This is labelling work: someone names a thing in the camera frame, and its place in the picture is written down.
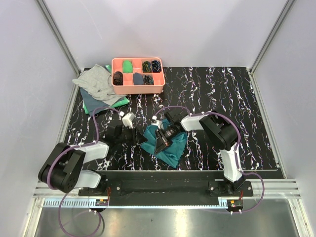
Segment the teal cloth napkin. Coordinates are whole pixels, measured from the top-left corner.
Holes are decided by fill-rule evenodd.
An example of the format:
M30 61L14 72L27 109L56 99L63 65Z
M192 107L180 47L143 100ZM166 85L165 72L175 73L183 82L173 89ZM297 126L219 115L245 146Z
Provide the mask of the teal cloth napkin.
M141 145L141 148L147 153L155 156L157 159L162 160L172 168L176 168L179 160L184 152L187 143L187 134L185 132L179 133L177 136L171 139L172 145L166 148L164 151L154 154L156 146L156 134L158 129L156 125L149 125L144 131L143 136L147 139L147 142Z

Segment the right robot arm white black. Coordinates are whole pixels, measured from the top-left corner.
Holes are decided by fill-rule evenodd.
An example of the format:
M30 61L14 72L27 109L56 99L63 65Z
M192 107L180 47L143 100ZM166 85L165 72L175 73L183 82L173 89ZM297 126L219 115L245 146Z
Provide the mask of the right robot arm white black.
M218 185L218 194L237 195L245 178L239 158L240 132L236 125L215 111L200 115L166 112L164 116L170 125L166 128L159 125L155 131L154 154L169 148L173 143L172 139L181 132L203 130L211 144L220 151L224 165L224 180Z

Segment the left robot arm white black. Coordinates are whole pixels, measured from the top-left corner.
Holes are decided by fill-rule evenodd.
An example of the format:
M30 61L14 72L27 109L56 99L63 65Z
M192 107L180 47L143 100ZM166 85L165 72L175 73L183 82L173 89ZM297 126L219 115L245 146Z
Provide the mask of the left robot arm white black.
M76 188L89 188L95 195L102 195L107 184L101 174L93 170L83 170L90 161L105 158L111 148L119 144L141 145L147 142L137 128L123 125L110 126L98 143L75 148L66 143L58 143L50 153L38 173L38 179L57 190L69 193Z

